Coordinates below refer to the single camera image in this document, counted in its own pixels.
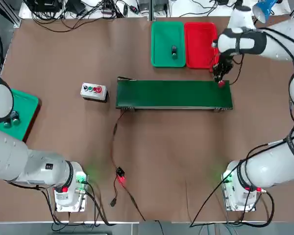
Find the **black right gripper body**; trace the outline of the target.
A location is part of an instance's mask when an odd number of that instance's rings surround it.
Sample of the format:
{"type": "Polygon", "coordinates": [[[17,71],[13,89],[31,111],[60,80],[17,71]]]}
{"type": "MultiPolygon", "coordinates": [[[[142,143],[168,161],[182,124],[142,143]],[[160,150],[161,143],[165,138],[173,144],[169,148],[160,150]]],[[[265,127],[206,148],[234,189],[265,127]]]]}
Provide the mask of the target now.
{"type": "Polygon", "coordinates": [[[217,64],[218,71],[231,71],[233,68],[233,56],[221,53],[217,64]]]}

